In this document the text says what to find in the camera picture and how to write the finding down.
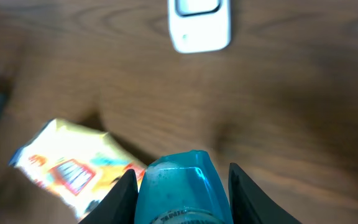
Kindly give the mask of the teal mouthwash bottle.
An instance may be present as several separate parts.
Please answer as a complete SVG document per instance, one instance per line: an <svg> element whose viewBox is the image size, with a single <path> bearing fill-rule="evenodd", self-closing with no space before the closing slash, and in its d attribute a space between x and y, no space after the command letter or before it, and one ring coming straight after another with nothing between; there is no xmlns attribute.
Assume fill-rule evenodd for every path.
<svg viewBox="0 0 358 224"><path fill-rule="evenodd" d="M135 224L233 224L222 182L206 151L163 156L145 171Z"/></svg>

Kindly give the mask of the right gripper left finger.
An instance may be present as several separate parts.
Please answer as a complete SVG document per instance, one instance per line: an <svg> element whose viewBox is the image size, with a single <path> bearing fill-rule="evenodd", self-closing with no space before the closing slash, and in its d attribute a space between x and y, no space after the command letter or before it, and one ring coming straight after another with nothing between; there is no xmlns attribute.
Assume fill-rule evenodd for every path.
<svg viewBox="0 0 358 224"><path fill-rule="evenodd" d="M138 194L135 172L129 169L79 224L134 224Z"/></svg>

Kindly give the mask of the yellow snack bag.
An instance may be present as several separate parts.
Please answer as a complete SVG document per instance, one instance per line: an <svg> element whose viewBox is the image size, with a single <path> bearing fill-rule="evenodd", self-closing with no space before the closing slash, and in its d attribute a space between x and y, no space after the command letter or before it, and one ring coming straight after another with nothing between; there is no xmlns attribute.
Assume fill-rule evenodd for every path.
<svg viewBox="0 0 358 224"><path fill-rule="evenodd" d="M9 161L40 188L56 195L82 221L132 169L138 184L146 166L108 133L52 119Z"/></svg>

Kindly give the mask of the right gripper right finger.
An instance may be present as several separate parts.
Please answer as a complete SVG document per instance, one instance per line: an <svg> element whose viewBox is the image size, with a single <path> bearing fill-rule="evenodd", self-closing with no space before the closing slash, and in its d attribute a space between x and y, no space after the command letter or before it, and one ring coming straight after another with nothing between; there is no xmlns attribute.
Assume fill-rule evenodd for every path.
<svg viewBox="0 0 358 224"><path fill-rule="evenodd" d="M229 201L234 224L300 224L277 205L236 163L229 166Z"/></svg>

